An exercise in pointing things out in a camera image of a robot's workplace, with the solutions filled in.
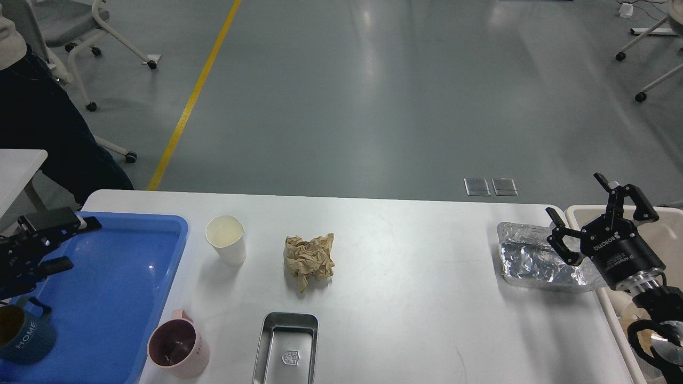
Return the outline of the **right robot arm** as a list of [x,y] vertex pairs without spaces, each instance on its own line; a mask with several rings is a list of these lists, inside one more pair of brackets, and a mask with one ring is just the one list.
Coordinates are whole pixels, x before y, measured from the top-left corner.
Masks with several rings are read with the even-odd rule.
[[665,278],[658,281],[666,265],[638,231],[660,217],[639,187],[610,182],[599,172],[594,177],[608,194],[605,212],[571,229],[556,209],[547,207],[554,224],[547,241],[567,265],[578,267],[590,259],[610,289],[629,293],[635,306],[648,313],[627,328],[629,345],[661,370],[664,381],[681,383],[681,289]]

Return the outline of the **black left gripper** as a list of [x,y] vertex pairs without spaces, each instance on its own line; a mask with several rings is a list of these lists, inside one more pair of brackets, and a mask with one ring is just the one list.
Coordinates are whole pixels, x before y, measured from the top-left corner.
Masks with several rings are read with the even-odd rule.
[[30,293],[36,289],[37,278],[47,278],[74,267],[68,256],[46,260],[37,266],[37,238],[65,241],[102,228],[96,217],[83,217],[70,207],[25,214],[18,218],[17,223],[17,235],[2,236],[2,299]]

